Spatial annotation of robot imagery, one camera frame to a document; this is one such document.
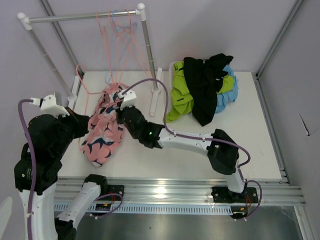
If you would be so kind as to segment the pink patterned shorts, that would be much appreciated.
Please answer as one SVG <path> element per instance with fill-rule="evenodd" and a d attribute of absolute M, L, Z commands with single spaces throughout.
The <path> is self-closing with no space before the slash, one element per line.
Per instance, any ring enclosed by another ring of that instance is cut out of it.
<path fill-rule="evenodd" d="M 102 91 L 88 122 L 89 133 L 79 150 L 95 167 L 102 167 L 122 144 L 125 127 L 117 122 L 118 93 L 128 86 L 108 84 Z"/>

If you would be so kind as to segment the black shorts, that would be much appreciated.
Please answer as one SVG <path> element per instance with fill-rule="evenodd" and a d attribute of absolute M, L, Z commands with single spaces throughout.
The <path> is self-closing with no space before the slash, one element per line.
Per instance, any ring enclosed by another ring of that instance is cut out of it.
<path fill-rule="evenodd" d="M 208 59 L 185 57 L 183 74 L 189 93 L 194 103 L 192 115 L 201 126 L 212 122 L 218 104 L 218 94 L 223 86 L 224 77 L 228 74 L 224 67 L 234 59 L 223 53 Z"/>

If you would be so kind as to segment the light blue shorts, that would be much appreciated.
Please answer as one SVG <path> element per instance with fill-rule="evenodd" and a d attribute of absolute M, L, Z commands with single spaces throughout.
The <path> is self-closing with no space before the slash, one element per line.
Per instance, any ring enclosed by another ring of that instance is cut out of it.
<path fill-rule="evenodd" d="M 221 90 L 217 93 L 216 114 L 222 112 L 229 103 L 234 103 L 238 97 L 238 79 L 234 71 L 228 64 L 223 71 L 227 72 L 227 75 L 223 79 Z"/>

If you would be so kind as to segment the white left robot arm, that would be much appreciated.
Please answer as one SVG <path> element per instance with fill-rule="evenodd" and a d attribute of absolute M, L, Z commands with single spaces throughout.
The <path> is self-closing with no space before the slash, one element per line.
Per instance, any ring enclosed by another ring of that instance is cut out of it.
<path fill-rule="evenodd" d="M 92 202 L 105 199 L 109 193 L 107 178 L 90 174 L 67 210 L 55 216 L 54 193 L 62 157 L 74 139 L 89 132 L 89 116 L 71 109 L 68 112 L 67 116 L 36 116 L 26 128 L 27 142 L 14 167 L 14 178 L 23 203 L 28 240 L 74 240 Z"/>

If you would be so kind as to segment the blue wire hanger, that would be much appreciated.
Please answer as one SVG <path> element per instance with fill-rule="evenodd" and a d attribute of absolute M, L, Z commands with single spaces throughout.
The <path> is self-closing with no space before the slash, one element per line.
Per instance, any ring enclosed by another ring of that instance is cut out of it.
<path fill-rule="evenodd" d="M 128 15 L 128 24 L 118 23 L 115 20 L 117 12 L 117 10 L 113 10 L 109 16 L 112 33 L 108 33 L 105 26 L 102 29 L 108 66 L 105 75 L 106 84 L 121 81 L 123 71 L 130 58 L 132 41 L 137 29 L 137 23 L 132 20 L 130 14 Z"/>

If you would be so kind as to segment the lime green shorts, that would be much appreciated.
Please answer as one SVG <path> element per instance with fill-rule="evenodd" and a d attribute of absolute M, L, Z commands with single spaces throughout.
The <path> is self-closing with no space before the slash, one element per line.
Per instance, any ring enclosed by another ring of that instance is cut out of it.
<path fill-rule="evenodd" d="M 192 112 L 194 99 L 187 87 L 183 73 L 184 62 L 175 61 L 172 90 L 170 90 L 166 121 L 173 122 Z"/>

